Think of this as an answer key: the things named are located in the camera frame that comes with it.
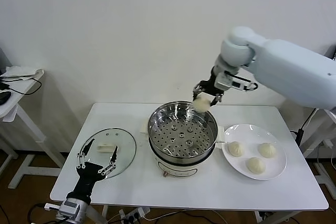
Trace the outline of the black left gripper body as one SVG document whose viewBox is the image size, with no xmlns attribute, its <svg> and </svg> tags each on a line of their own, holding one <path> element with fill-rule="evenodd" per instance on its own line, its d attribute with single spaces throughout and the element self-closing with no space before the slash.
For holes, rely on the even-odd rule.
<svg viewBox="0 0 336 224">
<path fill-rule="evenodd" d="M 85 162 L 85 168 L 77 168 L 79 179 L 73 191 L 68 193 L 67 198 L 79 199 L 90 204 L 95 183 L 104 179 L 104 175 L 99 173 L 101 169 L 103 169 L 101 165 L 91 162 Z"/>
</svg>

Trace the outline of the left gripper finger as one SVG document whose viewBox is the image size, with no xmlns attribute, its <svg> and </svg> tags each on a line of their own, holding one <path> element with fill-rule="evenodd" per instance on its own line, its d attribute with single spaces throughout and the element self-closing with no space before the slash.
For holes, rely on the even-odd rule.
<svg viewBox="0 0 336 224">
<path fill-rule="evenodd" d="M 100 169 L 98 173 L 100 173 L 101 175 L 109 175 L 116 168 L 117 151 L 118 147 L 116 146 L 112 153 L 112 156 L 110 157 L 108 166 Z"/>
<path fill-rule="evenodd" d="M 76 168 L 85 168 L 85 162 L 88 160 L 88 153 L 90 151 L 90 148 L 94 142 L 94 139 L 87 140 L 80 151 L 77 153 L 77 166 Z"/>
</svg>

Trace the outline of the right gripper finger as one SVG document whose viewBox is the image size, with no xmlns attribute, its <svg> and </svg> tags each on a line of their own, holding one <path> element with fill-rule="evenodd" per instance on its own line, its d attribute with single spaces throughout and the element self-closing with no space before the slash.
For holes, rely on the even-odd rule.
<svg viewBox="0 0 336 224">
<path fill-rule="evenodd" d="M 222 101 L 223 94 L 216 95 L 210 103 L 210 106 L 215 106 L 217 103 Z"/>
<path fill-rule="evenodd" d="M 197 99 L 197 97 L 204 91 L 204 88 L 199 82 L 194 88 L 193 88 L 193 101 Z"/>
</svg>

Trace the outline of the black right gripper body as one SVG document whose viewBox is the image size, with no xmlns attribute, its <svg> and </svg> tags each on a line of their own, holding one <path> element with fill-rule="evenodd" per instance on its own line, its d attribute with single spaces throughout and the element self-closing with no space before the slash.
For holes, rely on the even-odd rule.
<svg viewBox="0 0 336 224">
<path fill-rule="evenodd" d="M 209 95 L 223 95 L 224 91 L 215 87 L 216 76 L 211 75 L 208 80 L 201 81 L 202 92 Z"/>
</svg>

